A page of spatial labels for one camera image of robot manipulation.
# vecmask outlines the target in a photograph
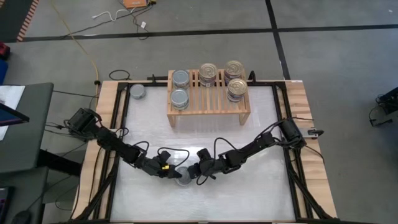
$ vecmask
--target yellow cable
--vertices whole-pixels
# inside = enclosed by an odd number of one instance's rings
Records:
[[[88,59],[91,61],[91,64],[93,65],[94,69],[95,69],[95,75],[96,75],[96,80],[99,80],[99,75],[98,75],[98,68],[97,65],[95,64],[95,62],[93,61],[93,59],[91,59],[91,56],[89,55],[89,53],[83,48],[83,46],[79,43],[79,41],[77,41],[75,39],[75,37],[72,35],[72,31],[70,30],[67,22],[65,22],[65,20],[63,19],[62,15],[60,14],[60,12],[58,12],[57,8],[54,5],[54,0],[51,0],[51,6],[53,7],[53,9],[55,10],[55,12],[57,12],[58,17],[62,20],[63,24],[65,25],[65,27],[68,29],[69,31],[69,35],[72,37],[72,39],[76,42],[76,44],[79,45],[79,47],[81,48],[81,50],[87,55]],[[98,85],[95,85],[95,96],[98,96]],[[95,106],[97,106],[98,104],[98,98],[95,98]]]

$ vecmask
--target orange box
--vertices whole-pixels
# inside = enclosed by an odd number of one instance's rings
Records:
[[[147,1],[150,0],[124,0],[124,6],[128,9],[132,9],[134,7],[145,7],[147,6]]]

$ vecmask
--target gray concrete floor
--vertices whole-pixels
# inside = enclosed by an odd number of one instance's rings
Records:
[[[105,21],[91,16],[121,9],[114,1],[55,1],[72,30]],[[396,1],[283,0],[272,1],[279,27],[358,26],[398,24]],[[161,0],[139,17],[149,31],[270,28],[263,0]],[[131,17],[82,34],[135,32]],[[63,35],[67,30],[41,0],[28,37]],[[320,146],[325,157],[331,192],[343,220],[396,223],[398,214],[397,124],[370,127],[369,110],[378,94],[398,86],[398,30],[357,30],[282,33],[292,79],[303,80],[317,128],[324,129]],[[80,41],[98,65],[100,80],[115,69],[128,70],[133,79],[169,69],[195,68],[204,62],[218,66],[240,60],[261,79],[283,79],[272,34],[224,34],[179,37],[96,39]],[[71,40],[9,44],[12,57],[5,83],[53,82],[56,90],[93,95],[95,79],[90,61]],[[89,98],[54,93],[48,121],[61,123]],[[42,147],[62,154],[80,144],[76,139],[45,134]],[[83,159],[84,147],[71,155]],[[61,178],[52,173],[49,182]],[[72,179],[46,195],[47,202],[76,184]],[[73,190],[62,198],[66,208]],[[62,221],[68,211],[46,206],[44,223]]]

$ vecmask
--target paper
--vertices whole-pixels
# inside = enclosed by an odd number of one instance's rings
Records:
[[[0,86],[0,103],[16,109],[25,90],[25,86]],[[0,127],[0,141],[4,139],[8,126]]]

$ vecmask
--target can lid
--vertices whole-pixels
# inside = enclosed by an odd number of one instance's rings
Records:
[[[145,96],[145,87],[141,84],[134,84],[131,88],[130,88],[130,95],[134,98],[134,99],[141,99],[142,97]]]
[[[185,85],[189,82],[189,74],[186,70],[176,70],[173,72],[173,82]]]
[[[228,83],[228,90],[235,95],[243,95],[248,90],[248,84],[240,78],[234,78]]]
[[[179,185],[185,187],[191,182],[192,179],[189,176],[188,167],[179,167],[175,171],[182,175],[182,177],[175,179]]]
[[[199,73],[203,78],[214,78],[218,73],[216,65],[212,63],[204,63],[199,69]]]
[[[172,92],[170,99],[175,106],[185,106],[188,103],[188,94],[185,90],[178,88]]]
[[[243,65],[237,60],[232,60],[225,64],[225,70],[230,75],[240,75],[243,72]]]

